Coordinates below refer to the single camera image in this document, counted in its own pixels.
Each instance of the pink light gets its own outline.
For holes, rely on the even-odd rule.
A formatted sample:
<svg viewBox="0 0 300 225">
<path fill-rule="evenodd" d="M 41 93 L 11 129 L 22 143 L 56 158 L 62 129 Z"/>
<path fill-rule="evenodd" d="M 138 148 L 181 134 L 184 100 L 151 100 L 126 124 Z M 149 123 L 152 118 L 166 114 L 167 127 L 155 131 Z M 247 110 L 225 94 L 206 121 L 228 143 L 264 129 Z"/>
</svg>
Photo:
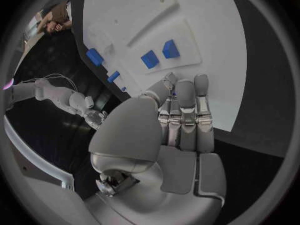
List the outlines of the pink light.
<svg viewBox="0 0 300 225">
<path fill-rule="evenodd" d="M 9 89 L 13 84 L 14 84 L 14 78 L 12 78 L 10 82 L 3 87 L 3 90 Z"/>
</svg>

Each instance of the white platform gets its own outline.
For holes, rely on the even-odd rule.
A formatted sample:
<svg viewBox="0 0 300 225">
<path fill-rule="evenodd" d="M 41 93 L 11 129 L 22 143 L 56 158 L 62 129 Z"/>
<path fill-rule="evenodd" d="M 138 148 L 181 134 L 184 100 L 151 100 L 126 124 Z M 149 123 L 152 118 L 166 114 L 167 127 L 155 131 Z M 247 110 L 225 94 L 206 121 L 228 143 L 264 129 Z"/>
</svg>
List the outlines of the white platform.
<svg viewBox="0 0 300 225">
<path fill-rule="evenodd" d="M 164 43 L 173 39 L 180 57 L 166 59 Z M 193 80 L 209 78 L 213 125 L 231 131 L 241 105 L 247 71 L 242 21 L 233 0 L 85 0 L 83 42 L 104 58 L 107 75 L 132 97 L 173 72 Z M 153 50 L 159 64 L 141 60 Z"/>
</svg>

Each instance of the dark background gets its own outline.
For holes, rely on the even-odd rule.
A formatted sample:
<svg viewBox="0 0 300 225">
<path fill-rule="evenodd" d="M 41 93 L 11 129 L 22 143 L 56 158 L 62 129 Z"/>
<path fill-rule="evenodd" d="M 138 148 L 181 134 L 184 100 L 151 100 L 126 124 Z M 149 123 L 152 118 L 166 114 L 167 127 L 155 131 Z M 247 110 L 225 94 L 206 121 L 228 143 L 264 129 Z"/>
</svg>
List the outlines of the dark background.
<svg viewBox="0 0 300 225">
<path fill-rule="evenodd" d="M 21 4 L 24 0 L 1 0 L 1 31 L 7 27 L 9 19 L 21 8 Z M 285 9 L 289 18 L 293 21 L 294 25 L 299 29 L 300 23 L 297 20 L 299 17 L 300 11 L 300 0 L 278 0 L 282 7 Z M 271 167 L 278 167 L 280 161 L 272 160 L 270 163 Z M 234 166 L 238 165 L 237 163 L 242 163 L 243 161 L 235 161 L 236 164 L 230 163 L 230 161 L 224 161 L 225 166 Z M 287 196 L 284 198 L 282 203 L 277 207 L 274 213 L 263 223 L 264 225 L 277 224 L 280 221 L 285 221 L 290 223 L 300 223 L 298 216 L 298 201 L 299 201 L 299 193 L 298 188 L 300 187 L 300 176 L 298 175 L 297 179 L 294 182 L 294 185 L 290 189 Z M 257 190 L 257 195 L 261 194 L 262 191 Z M 1 219 L 3 221 L 9 221 L 9 224 L 35 224 L 30 216 L 25 212 L 25 210 L 19 205 L 17 199 L 11 193 L 9 187 L 6 185 L 3 177 L 0 180 L 0 214 Z"/>
</svg>

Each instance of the wire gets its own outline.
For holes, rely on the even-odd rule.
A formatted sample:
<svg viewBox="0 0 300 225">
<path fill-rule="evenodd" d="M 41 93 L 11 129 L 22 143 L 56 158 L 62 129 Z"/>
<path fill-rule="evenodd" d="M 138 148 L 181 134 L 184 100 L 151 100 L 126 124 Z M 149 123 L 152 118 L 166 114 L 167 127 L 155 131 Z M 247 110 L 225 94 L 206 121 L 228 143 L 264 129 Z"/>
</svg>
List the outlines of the wire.
<svg viewBox="0 0 300 225">
<path fill-rule="evenodd" d="M 25 80 L 25 81 L 21 81 L 21 83 L 35 82 L 36 80 L 39 80 L 39 79 L 49 80 L 49 79 L 59 79 L 59 78 L 66 79 L 71 84 L 72 88 L 76 92 L 78 92 L 76 84 L 70 78 L 68 78 L 65 75 L 62 75 L 60 73 L 52 73 L 52 74 L 48 74 L 47 76 L 44 76 L 44 77 L 36 77 L 36 78 L 28 79 L 28 80 Z"/>
</svg>

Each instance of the person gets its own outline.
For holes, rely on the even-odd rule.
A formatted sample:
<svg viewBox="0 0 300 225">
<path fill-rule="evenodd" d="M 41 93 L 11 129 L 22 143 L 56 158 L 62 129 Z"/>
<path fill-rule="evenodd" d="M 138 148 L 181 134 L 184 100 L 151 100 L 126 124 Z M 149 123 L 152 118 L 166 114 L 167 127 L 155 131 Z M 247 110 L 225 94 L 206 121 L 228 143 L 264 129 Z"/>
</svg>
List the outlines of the person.
<svg viewBox="0 0 300 225">
<path fill-rule="evenodd" d="M 37 26 L 37 33 L 52 34 L 72 27 L 71 2 L 64 1 L 54 6 Z"/>
</svg>

